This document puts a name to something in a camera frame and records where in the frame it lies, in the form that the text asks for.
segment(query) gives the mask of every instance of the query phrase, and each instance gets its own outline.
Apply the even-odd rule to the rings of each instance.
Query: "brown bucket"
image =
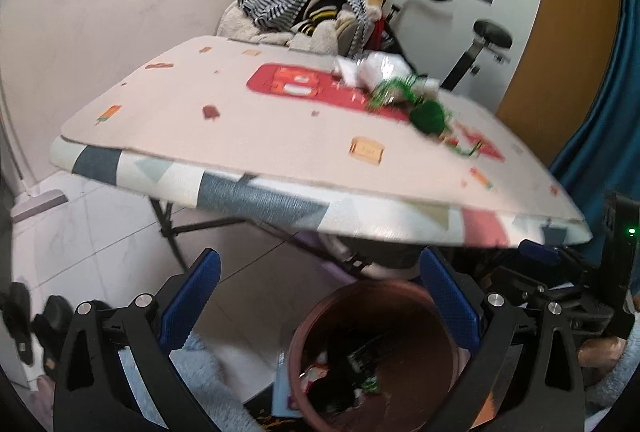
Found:
[[[378,364],[380,394],[341,414],[321,416],[300,375],[345,327],[387,334],[394,343]],[[431,417],[460,372],[459,349],[422,287],[401,280],[361,281],[322,300],[296,330],[289,348],[291,395],[318,432],[412,432]]]

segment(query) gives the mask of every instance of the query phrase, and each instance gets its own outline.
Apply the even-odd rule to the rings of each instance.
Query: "metal bolt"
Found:
[[[151,297],[151,295],[143,293],[142,295],[138,295],[136,297],[136,306],[147,307],[149,304],[151,304],[152,300],[153,298]]]
[[[79,315],[87,314],[89,311],[91,311],[91,303],[90,302],[82,302],[78,306],[78,309],[76,309],[76,311],[78,311]]]
[[[504,304],[504,297],[497,293],[491,293],[486,299],[494,307],[500,307]]]
[[[559,315],[560,313],[562,313],[562,308],[560,307],[560,304],[558,302],[549,302],[547,308],[554,315]]]

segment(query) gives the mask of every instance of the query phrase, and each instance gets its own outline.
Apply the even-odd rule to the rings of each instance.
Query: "clothes pile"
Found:
[[[223,13],[216,34],[355,57],[381,17],[380,4],[371,0],[237,0]]]

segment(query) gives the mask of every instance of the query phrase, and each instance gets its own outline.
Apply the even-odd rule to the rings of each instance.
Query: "tabletop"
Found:
[[[359,91],[327,73],[331,64],[285,48],[192,39],[75,115],[51,160],[183,206],[331,234],[497,247],[591,238],[562,187],[489,112],[440,93],[460,139],[487,142],[465,158],[397,110],[367,112]],[[291,98],[298,89],[309,97]]]

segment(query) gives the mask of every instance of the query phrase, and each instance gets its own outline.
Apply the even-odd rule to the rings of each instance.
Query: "blue curtain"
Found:
[[[622,0],[609,68],[585,122],[550,170],[584,213],[594,238],[581,252],[600,261],[604,191],[640,199],[640,0]],[[640,290],[640,264],[632,289]]]

